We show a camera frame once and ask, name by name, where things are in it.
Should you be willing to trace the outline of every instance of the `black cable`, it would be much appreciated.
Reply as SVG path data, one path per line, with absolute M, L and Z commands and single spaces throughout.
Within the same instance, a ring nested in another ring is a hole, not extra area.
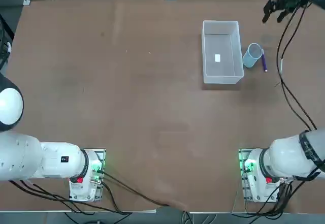
M 37 189 L 34 189 L 30 186 L 28 186 L 23 180 L 20 180 L 20 182 L 26 187 L 28 188 L 29 190 L 31 191 L 34 191 L 34 192 L 37 192 L 37 193 L 40 193 L 40 194 L 44 194 L 44 195 L 48 195 L 48 196 L 52 196 L 54 197 L 55 199 L 59 200 L 58 198 L 61 198 L 63 200 L 68 200 L 60 195 L 54 195 L 54 194 L 51 194 L 49 193 L 48 191 L 46 191 L 45 189 L 41 188 L 40 186 L 38 186 L 37 184 L 35 183 L 32 183 L 33 186 L 37 187 L 38 189 L 40 189 L 41 191 L 37 190 Z M 73 213 L 80 213 L 80 214 L 84 214 L 84 215 L 94 215 L 94 213 L 85 213 L 83 212 L 75 203 L 71 203 L 73 206 L 76 207 L 78 211 L 74 210 L 72 207 L 70 207 L 69 205 L 67 205 L 64 201 L 60 201 L 62 204 L 64 204 L 65 206 L 67 206 Z
M 267 211 L 265 213 L 257 213 L 257 215 L 262 215 L 265 217 L 266 216 L 277 216 L 279 214 L 279 212 L 277 211 L 277 207 L 280 205 L 280 202 L 285 201 L 291 195 L 292 183 L 293 183 L 293 181 L 289 184 L 281 183 L 280 185 L 284 186 L 284 189 L 283 189 L 281 195 L 279 196 L 278 201 L 276 202 L 274 207 L 270 211 Z
M 187 215 L 187 217 L 188 217 L 189 221 L 191 222 L 191 224 L 193 224 L 193 221 L 192 221 L 192 219 L 191 219 L 191 217 L 189 216 L 189 214 L 188 214 L 188 212 L 187 212 L 187 211 L 185 211 L 185 215 Z
M 247 216 L 242 216 L 242 215 L 236 215 L 236 214 L 233 214 L 233 216 L 236 216 L 236 217 L 240 217 L 240 218 L 252 218 L 254 216 L 257 216 L 257 215 L 263 215 L 263 214 L 267 214 L 267 212 L 265 213 L 260 213 L 263 208 L 266 206 L 266 204 L 268 203 L 269 199 L 271 198 L 271 196 L 279 189 L 281 188 L 282 186 L 284 185 L 284 183 L 281 183 L 279 184 L 279 186 L 277 186 L 272 192 L 271 194 L 269 195 L 269 197 L 266 199 L 266 201 L 264 202 L 264 204 L 262 205 L 262 207 L 258 210 L 258 212 L 256 213 L 247 213 Z
M 77 204 L 80 204 L 80 205 L 86 205 L 86 206 L 89 206 L 89 207 L 92 207 L 92 208 L 96 208 L 96 209 L 100 209 L 100 210 L 106 210 L 106 211 L 109 211 L 109 212 L 118 213 L 117 211 L 114 211 L 114 210 L 111 210 L 111 209 L 108 209 L 108 208 L 104 208 L 104 207 L 101 207 L 101 206 L 92 205 L 92 204 L 89 204 L 87 202 L 79 202 L 79 201 L 74 201 L 74 200 L 57 200 L 57 199 L 49 198 L 47 196 L 35 194 L 34 192 L 28 191 L 28 190 L 24 189 L 22 186 L 20 186 L 19 184 L 17 184 L 14 181 L 9 181 L 9 182 L 11 184 L 13 184 L 15 187 L 17 187 L 18 189 L 22 190 L 23 192 L 25 192 L 27 194 L 30 194 L 30 195 L 33 195 L 33 196 L 36 196 L 36 197 L 39 197 L 39 198 L 42 198 L 42 199 L 45 199 L 45 200 L 52 200 L 52 201 L 59 201 L 59 202 L 62 202 L 63 201 L 63 202 L 69 202 L 69 203 L 77 203 Z
M 102 185 L 106 188 L 106 190 L 108 191 L 108 193 L 110 194 L 110 197 L 111 197 L 111 199 L 112 199 L 112 203 L 113 203 L 113 206 L 114 206 L 114 208 L 115 208 L 115 210 L 117 211 L 117 212 L 119 212 L 120 214 L 123 214 L 123 212 L 117 207 L 117 204 L 116 204 L 116 201 L 115 201 L 115 199 L 114 199 L 114 196 L 113 196 L 113 193 L 112 193 L 112 191 L 111 191 L 111 189 L 108 187 L 108 185 L 107 184 L 105 184 L 104 182 L 102 182 Z
M 265 216 L 267 219 L 269 219 L 269 220 L 277 220 L 277 219 L 279 219 L 281 216 L 283 215 L 283 212 L 281 212 L 279 215 L 278 215 L 278 217 L 276 217 L 276 218 L 270 218 L 270 217 L 268 217 L 268 216 Z
M 75 224 L 79 224 L 78 222 L 76 222 L 75 220 L 73 220 L 68 214 L 66 214 L 66 213 L 64 213 L 66 216 L 67 216 L 67 218 L 69 218 L 73 223 L 75 223 Z
M 255 218 L 254 218 L 254 220 L 252 220 L 249 224 L 252 224 L 253 222 L 255 222 L 257 219 L 259 219 L 261 217 L 261 215 L 259 215 L 259 216 L 256 216 Z
M 130 191 L 132 191 L 133 193 L 135 193 L 135 194 L 141 196 L 141 197 L 144 198 L 145 200 L 150 201 L 150 202 L 153 203 L 153 204 L 160 205 L 160 206 L 169 206 L 169 205 L 167 205 L 167 204 L 160 203 L 160 202 L 158 202 L 158 201 L 156 201 L 156 200 L 153 200 L 153 199 L 151 199 L 151 198 L 145 196 L 144 194 L 142 194 L 142 193 L 136 191 L 135 189 L 133 189 L 133 188 L 127 186 L 125 183 L 121 182 L 120 180 L 116 179 L 115 177 L 111 176 L 110 174 L 108 174 L 108 173 L 106 173 L 106 172 L 103 172 L 103 171 L 97 171 L 97 172 L 98 172 L 98 173 L 102 173 L 102 174 L 104 174 L 104 175 L 106 175 L 106 176 L 112 178 L 114 181 L 118 182 L 119 184 L 121 184 L 122 186 L 124 186 L 125 188 L 127 188 L 128 190 L 130 190 Z
M 305 11 L 306 11 L 306 7 L 303 9 L 303 12 L 299 18 L 299 21 L 298 21 L 298 24 L 297 24 L 297 27 L 294 31 L 294 33 L 292 34 L 292 36 L 290 37 L 288 43 L 285 45 L 284 49 L 283 49 L 283 52 L 282 52 L 282 55 L 281 55 L 281 59 L 283 59 L 284 57 L 284 54 L 285 54 L 285 51 L 287 50 L 289 44 L 291 43 L 291 41 L 293 40 L 294 36 L 296 35 L 296 32 L 298 31 L 298 28 L 300 26 L 300 23 L 303 19 L 303 16 L 305 14 Z M 302 105 L 298 102 L 297 98 L 291 93 L 291 91 L 288 89 L 288 87 L 286 86 L 286 84 L 284 83 L 284 87 L 289 91 L 290 95 L 292 96 L 292 98 L 296 101 L 296 103 L 298 104 L 298 106 L 301 108 L 301 110 L 304 112 L 304 114 L 306 115 L 306 117 L 309 119 L 309 121 L 311 122 L 311 124 L 313 125 L 314 129 L 317 130 L 317 127 L 314 123 L 314 121 L 310 118 L 310 116 L 308 115 L 308 113 L 305 111 L 305 109 L 302 107 Z
M 313 174 L 320 168 L 322 167 L 323 165 L 325 164 L 325 160 L 322 161 L 322 164 L 320 164 L 318 167 L 316 167 L 308 176 L 307 178 L 313 176 Z M 280 204 L 280 207 L 276 209 L 277 205 L 279 204 L 279 201 L 277 202 L 277 204 L 274 206 L 274 208 L 271 210 L 271 211 L 268 211 L 268 212 L 265 212 L 265 213 L 256 213 L 256 214 L 249 214 L 248 215 L 251 215 L 247 218 L 250 218 L 250 217 L 254 217 L 254 216 L 265 216 L 267 217 L 268 219 L 272 219 L 272 220 L 275 220 L 275 219 L 278 219 L 281 217 L 281 215 L 283 214 L 284 212 L 284 209 L 286 208 L 289 200 L 291 199 L 291 197 L 298 191 L 298 189 L 305 183 L 306 181 L 301 181 L 301 183 L 295 188 L 294 191 L 292 191 L 292 183 L 291 182 L 290 184 L 288 184 L 288 186 L 286 187 L 286 190 L 285 190 L 285 197 L 284 197 L 284 200 L 282 201 L 282 203 Z
M 290 20 L 288 21 L 283 33 L 282 33 L 282 36 L 280 38 L 280 41 L 279 41 L 279 45 L 278 45 L 278 48 L 277 48 L 277 57 L 276 57 L 276 66 L 277 66 L 277 71 L 278 71 L 278 75 L 279 75 L 279 78 L 280 78 L 280 82 L 281 82 L 281 87 L 282 87 L 282 91 L 283 91 L 283 94 L 284 94 L 284 97 L 285 97 L 285 100 L 286 102 L 288 103 L 290 109 L 293 111 L 293 113 L 296 115 L 296 117 L 298 117 L 298 119 L 300 121 L 302 121 L 304 123 L 304 125 L 308 128 L 308 130 L 311 130 L 311 127 L 308 125 L 308 123 L 295 111 L 295 109 L 291 106 L 291 103 L 289 102 L 288 100 L 288 97 L 286 95 L 286 92 L 285 92 L 285 89 L 289 92 L 289 94 L 292 96 L 292 98 L 296 101 L 297 105 L 301 108 L 301 110 L 304 112 L 304 114 L 307 116 L 307 118 L 309 119 L 309 121 L 312 123 L 313 127 L 315 129 L 317 129 L 315 123 L 313 122 L 313 120 L 310 118 L 310 116 L 308 115 L 308 113 L 305 111 L 305 109 L 302 107 L 302 105 L 298 102 L 297 98 L 295 97 L 295 95 L 291 92 L 291 90 L 287 87 L 287 85 L 285 84 L 283 78 L 282 78 L 282 74 L 281 74 L 281 71 L 280 71 L 280 68 L 279 68 L 279 51 L 280 51 L 280 46 L 281 46 L 281 43 L 282 43 L 282 40 L 284 38 L 284 35 L 292 21 L 292 19 L 294 18 L 295 14 L 297 13 L 297 10 L 299 9 L 300 7 L 300 3 L 298 3 L 297 7 L 295 8 L 294 12 L 292 13 L 291 15 L 291 18 Z M 294 35 L 296 34 L 298 28 L 299 28 L 299 25 L 301 23 L 301 20 L 304 16 L 304 13 L 306 11 L 306 8 L 304 8 L 303 12 L 302 12 L 302 15 L 299 19 L 299 22 L 298 22 L 298 25 L 296 27 L 296 30 L 294 31 L 294 34 L 292 35 L 292 37 L 290 38 L 290 40 L 288 41 L 286 47 L 285 47 L 285 50 L 287 49 L 288 45 L 290 44 L 291 40 L 293 39 Z
M 118 224 L 119 222 L 123 221 L 124 219 L 128 218 L 130 215 L 132 215 L 132 213 L 126 215 L 125 217 L 121 218 L 120 220 L 114 222 L 113 224 Z

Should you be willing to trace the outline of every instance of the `white label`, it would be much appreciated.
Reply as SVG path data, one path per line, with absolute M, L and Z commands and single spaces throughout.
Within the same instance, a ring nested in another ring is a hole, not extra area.
M 215 58 L 215 62 L 220 62 L 220 55 L 219 54 L 215 54 L 214 58 Z
M 81 183 L 71 183 L 71 189 L 72 190 L 81 190 L 81 189 L 83 189 L 83 186 Z

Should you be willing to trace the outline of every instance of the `blue cup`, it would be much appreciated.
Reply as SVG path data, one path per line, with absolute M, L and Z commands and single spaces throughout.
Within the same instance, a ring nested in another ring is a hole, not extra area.
M 259 46 L 259 44 L 252 43 L 248 46 L 248 49 L 243 56 L 243 64 L 245 67 L 251 68 L 261 56 L 262 48 Z

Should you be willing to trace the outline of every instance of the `brown table surface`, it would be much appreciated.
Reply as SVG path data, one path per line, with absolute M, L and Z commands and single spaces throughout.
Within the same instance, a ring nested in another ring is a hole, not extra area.
M 7 73 L 25 99 L 15 131 L 106 148 L 107 171 L 151 198 L 188 211 L 230 212 L 238 149 L 304 130 L 274 87 L 287 19 L 278 24 L 275 14 L 263 25 L 266 1 L 34 0 L 23 9 Z M 243 53 L 261 44 L 269 72 L 258 62 L 237 85 L 204 86 L 204 20 L 238 20 Z M 324 22 L 324 11 L 306 11 L 283 64 L 288 86 L 318 126 L 325 123 Z M 68 196 L 67 180 L 37 182 Z M 287 211 L 325 213 L 322 184 L 304 185 Z M 1 185 L 0 210 L 66 209 Z M 123 210 L 157 207 L 111 185 Z M 107 196 L 98 205 L 112 207 Z M 243 206 L 239 190 L 235 211 Z

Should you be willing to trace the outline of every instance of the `black wire bundle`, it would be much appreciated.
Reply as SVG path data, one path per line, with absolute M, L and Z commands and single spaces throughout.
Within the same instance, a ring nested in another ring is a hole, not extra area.
M 303 124 L 307 127 L 308 130 L 311 130 L 311 127 L 309 126 L 309 124 L 295 111 L 295 109 L 292 107 L 288 97 L 287 97 L 287 94 L 286 94 L 286 91 L 292 96 L 292 98 L 294 99 L 294 101 L 297 103 L 297 105 L 300 107 L 300 109 L 303 111 L 303 113 L 306 115 L 306 117 L 308 118 L 308 120 L 310 121 L 310 123 L 312 124 L 313 128 L 316 130 L 317 127 L 315 125 L 315 123 L 313 122 L 313 120 L 310 118 L 310 116 L 308 115 L 308 113 L 306 112 L 306 110 L 302 107 L 302 105 L 299 103 L 299 101 L 297 100 L 297 98 L 295 97 L 295 95 L 290 91 L 290 89 L 288 88 L 288 86 L 285 84 L 284 80 L 283 80 L 283 77 L 282 77 L 282 73 L 280 71 L 280 68 L 279 68 L 279 53 L 280 53 L 280 46 L 281 46 L 281 43 L 282 43 L 282 40 L 284 38 L 284 35 L 292 21 L 292 19 L 294 18 L 295 14 L 297 13 L 297 10 L 299 9 L 300 7 L 300 3 L 297 4 L 297 7 L 295 8 L 294 12 L 292 13 L 291 15 L 291 18 L 290 20 L 288 21 L 284 31 L 283 31 L 283 34 L 281 36 L 281 39 L 280 39 L 280 42 L 279 42 L 279 45 L 278 45 L 278 48 L 277 48 L 277 53 L 276 53 L 276 67 L 277 67 L 277 71 L 278 71 L 278 75 L 279 75 L 279 78 L 280 78 L 280 82 L 281 82 L 281 87 L 282 87 L 282 91 L 283 91 L 283 94 L 284 94 L 284 97 L 285 97 L 285 100 L 286 102 L 288 103 L 290 109 L 293 111 L 293 113 L 296 115 L 296 117 L 303 122 Z M 282 52 L 282 55 L 281 55 L 281 60 L 283 59 L 284 57 L 284 54 L 289 46 L 289 44 L 291 43 L 292 39 L 294 38 L 294 36 L 296 35 L 297 33 L 297 30 L 300 26 L 300 23 L 303 19 L 303 16 L 305 14 L 305 11 L 306 11 L 306 8 L 307 7 L 303 7 L 303 11 L 302 11 L 302 14 L 299 18 L 299 21 L 298 21 L 298 24 L 297 24 L 297 27 L 294 31 L 294 33 L 292 34 L 291 38 L 289 39 L 288 43 L 285 45 L 284 49 L 283 49 L 283 52 Z
M 68 200 L 60 195 L 55 195 L 55 194 L 51 194 L 50 192 L 46 191 L 45 189 L 41 188 L 40 186 L 38 186 L 37 184 L 35 183 L 31 183 L 34 187 L 38 188 L 39 190 L 35 189 L 35 188 L 32 188 L 30 186 L 28 186 L 23 180 L 21 180 L 20 182 L 22 183 L 23 186 L 25 186 L 28 190 L 24 189 L 22 186 L 20 186 L 18 183 L 14 182 L 14 181 L 10 181 L 14 186 L 16 186 L 17 188 L 19 188 L 20 190 L 28 193 L 28 194 L 31 194 L 33 196 L 37 196 L 37 197 L 40 197 L 42 199 L 47 199 L 47 200 L 53 200 L 53 201 L 59 201 L 61 202 L 62 204 L 64 204 L 66 207 L 68 207 L 73 213 L 78 213 L 78 214 L 84 214 L 84 215 L 94 215 L 95 213 L 86 213 L 84 211 L 82 211 L 77 205 L 76 203 L 78 204 L 83 204 L 83 205 L 87 205 L 87 206 L 90 206 L 90 207 L 94 207 L 94 208 L 98 208 L 98 209 L 103 209 L 103 210 L 107 210 L 107 211 L 110 211 L 110 212 L 114 212 L 114 213 L 118 213 L 118 214 L 121 214 L 121 215 L 125 215 L 123 218 L 121 218 L 120 220 L 118 220 L 117 222 L 115 222 L 114 224 L 116 223 L 119 223 L 120 221 L 124 220 L 125 218 L 129 217 L 132 213 L 127 213 L 127 212 L 122 212 L 118 207 L 117 207 L 117 204 L 115 202 L 115 199 L 113 197 L 113 194 L 112 194 L 112 191 L 110 190 L 110 188 L 105 184 L 105 183 L 102 183 L 103 186 L 108 190 L 111 198 L 112 198 L 112 202 L 113 202 L 113 206 L 114 208 L 116 209 L 116 211 L 113 211 L 113 210 L 110 210 L 110 209 L 107 209 L 107 208 L 103 208 L 103 207 L 98 207 L 98 206 L 94 206 L 94 205 L 91 205 L 91 204 L 88 204 L 88 203 L 84 203 L 84 202 L 79 202 L 79 201 L 72 201 L 72 200 Z M 76 211 L 75 209 L 73 209 L 71 206 L 69 206 L 68 204 L 66 204 L 66 202 L 68 203 L 71 203 L 78 211 Z M 73 220 L 69 215 L 67 215 L 66 213 L 64 213 L 72 222 L 74 222 L 75 224 L 78 224 L 75 220 Z
M 74 201 L 74 200 L 68 200 L 60 195 L 54 195 L 54 194 L 51 194 L 49 192 L 46 192 L 46 191 L 43 191 L 41 193 L 38 192 L 37 189 L 35 188 L 31 188 L 31 187 L 28 187 L 29 190 L 25 189 L 24 187 L 20 186 L 18 183 L 16 183 L 15 181 L 9 181 L 11 184 L 13 184 L 15 187 L 17 187 L 18 189 L 22 190 L 23 192 L 27 193 L 27 194 L 30 194 L 30 195 L 33 195 L 33 196 L 36 196 L 36 197 L 39 197 L 39 198 L 42 198 L 42 199 L 45 199 L 45 200 L 51 200 L 51 201 L 58 201 L 58 202 L 64 202 L 64 203 L 74 203 L 74 204 L 80 204 L 80 205 L 85 205 L 85 206 L 89 206 L 89 207 L 92 207 L 92 208 L 95 208 L 95 209 L 100 209 L 100 210 L 105 210 L 105 211 L 109 211 L 109 212 L 113 212 L 113 213 L 118 213 L 118 211 L 115 211 L 115 210 L 111 210 L 111 209 L 108 209 L 108 208 L 104 208 L 104 207 L 101 207 L 101 206 L 96 206 L 96 205 L 92 205 L 92 204 L 89 204 L 87 202 L 80 202 L 80 201 Z
M 103 171 L 97 171 L 97 172 L 98 172 L 98 173 L 102 173 L 102 174 L 108 176 L 109 178 L 113 179 L 113 180 L 116 181 L 117 183 L 121 184 L 121 185 L 122 185 L 123 187 L 125 187 L 127 190 L 133 192 L 133 193 L 136 194 L 136 195 L 141 196 L 143 199 L 145 199 L 145 200 L 147 200 L 147 201 L 150 201 L 150 202 L 153 203 L 153 204 L 160 205 L 160 206 L 169 206 L 169 205 L 167 205 L 167 204 L 164 204 L 164 203 L 158 202 L 158 201 L 156 201 L 156 200 L 153 200 L 153 199 L 151 199 L 151 198 L 145 196 L 144 194 L 142 194 L 142 193 L 140 193 L 139 191 L 136 191 L 135 189 L 133 189 L 133 188 L 127 186 L 125 183 L 121 182 L 120 180 L 118 180 L 117 178 L 113 177 L 112 175 L 110 175 L 110 174 L 108 174 L 108 173 L 106 173 L 106 172 L 103 172 Z
M 191 224 L 193 224 L 193 220 L 191 219 L 187 211 L 185 212 L 185 214 L 187 215 L 187 220 L 185 221 L 185 224 L 188 220 L 191 222 Z
M 264 207 L 266 206 L 266 204 L 269 201 L 269 199 L 271 198 L 271 196 L 280 188 L 282 188 L 280 191 L 281 194 L 278 195 L 278 201 L 274 205 L 274 207 L 270 211 L 261 213 L 261 211 L 264 209 Z M 273 192 L 270 194 L 270 196 L 267 198 L 267 200 L 265 201 L 265 203 L 262 205 L 262 207 L 259 209 L 258 212 L 246 213 L 246 216 L 241 216 L 241 215 L 236 215 L 236 214 L 232 214 L 232 215 L 240 217 L 240 218 L 255 217 L 249 224 L 252 224 L 254 221 L 256 221 L 257 219 L 259 219 L 262 216 L 265 216 L 267 219 L 271 219 L 271 220 L 279 219 L 282 216 L 283 211 L 284 211 L 289 199 L 291 198 L 291 196 L 293 194 L 292 189 L 293 189 L 292 182 L 289 184 L 281 183 L 278 187 L 276 187 L 276 189 L 273 190 Z

